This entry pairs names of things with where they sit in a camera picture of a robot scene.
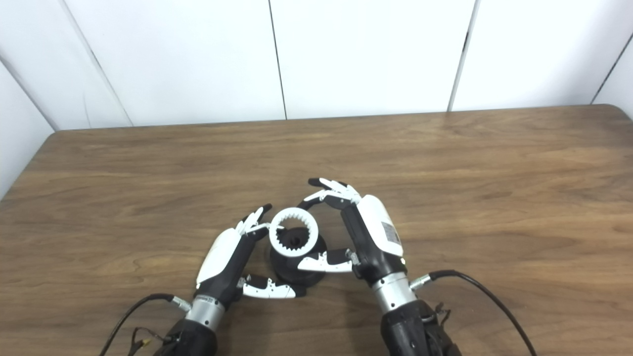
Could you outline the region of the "white and black right hand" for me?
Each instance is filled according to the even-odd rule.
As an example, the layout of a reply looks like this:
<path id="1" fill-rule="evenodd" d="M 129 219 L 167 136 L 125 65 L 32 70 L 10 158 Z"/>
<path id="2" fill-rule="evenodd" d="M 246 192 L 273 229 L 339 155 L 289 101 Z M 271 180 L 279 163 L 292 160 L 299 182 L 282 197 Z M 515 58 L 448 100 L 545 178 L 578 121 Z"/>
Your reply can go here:
<path id="1" fill-rule="evenodd" d="M 326 203 L 340 210 L 355 250 L 308 253 L 298 262 L 298 270 L 354 272 L 369 286 L 392 273 L 407 272 L 402 241 L 380 199 L 370 194 L 361 196 L 352 185 L 327 178 L 310 178 L 308 184 L 321 190 L 306 197 L 298 208 L 307 211 L 316 204 Z"/>

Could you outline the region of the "white and black left hand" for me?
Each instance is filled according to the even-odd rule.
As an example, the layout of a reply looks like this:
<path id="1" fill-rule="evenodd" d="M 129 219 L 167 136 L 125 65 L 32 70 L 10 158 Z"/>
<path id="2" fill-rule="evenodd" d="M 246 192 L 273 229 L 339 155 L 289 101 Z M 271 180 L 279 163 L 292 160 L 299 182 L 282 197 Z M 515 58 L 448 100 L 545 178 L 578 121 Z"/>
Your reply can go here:
<path id="1" fill-rule="evenodd" d="M 213 298 L 228 310 L 243 295 L 275 299 L 302 298 L 307 295 L 307 289 L 303 286 L 244 274 L 256 243 L 269 234 L 269 223 L 262 223 L 261 220 L 271 208 L 271 204 L 259 207 L 215 239 L 197 275 L 196 296 Z"/>

